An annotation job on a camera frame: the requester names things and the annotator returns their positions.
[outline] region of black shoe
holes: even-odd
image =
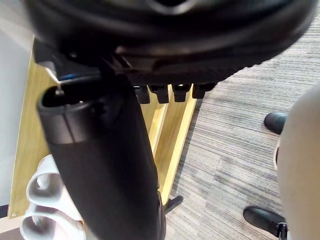
[[[281,134],[287,120],[287,114],[282,112],[271,112],[264,118],[264,125],[275,134]]]
[[[251,225],[265,230],[277,238],[287,238],[286,219],[275,212],[257,206],[247,206],[243,210],[243,217]]]

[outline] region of black clip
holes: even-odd
[[[288,225],[284,222],[278,224],[277,237],[279,240],[287,240]]]
[[[174,101],[182,103],[186,100],[186,94],[189,92],[191,84],[174,84],[172,90],[174,93]]]
[[[146,85],[134,85],[133,88],[140,104],[150,103],[149,91]]]
[[[169,103],[168,85],[149,85],[149,89],[156,94],[160,104]]]
[[[192,88],[192,98],[194,99],[203,99],[205,93],[214,89],[217,85],[217,82],[206,83],[206,84],[193,84]]]

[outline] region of wooden furniture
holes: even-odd
[[[52,85],[54,81],[31,57],[14,164],[8,212],[10,218],[25,213],[29,206],[26,198],[28,181],[36,171],[39,161],[49,154],[37,116],[36,102],[39,95]],[[190,91],[185,102],[175,102],[169,87],[169,103],[158,103],[157,96],[150,92],[150,104],[141,105],[164,204],[170,195],[197,101],[191,95]]]

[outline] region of chair leg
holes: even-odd
[[[171,212],[175,209],[178,205],[180,205],[184,201],[182,196],[176,196],[173,199],[169,199],[168,202],[163,206],[164,214]]]

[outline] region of striped carpet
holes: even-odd
[[[247,224],[245,206],[282,212],[272,163],[278,136],[266,114],[288,112],[320,73],[320,14],[280,56],[246,68],[207,93],[193,117],[172,196],[184,202],[167,215],[166,240],[274,240]]]

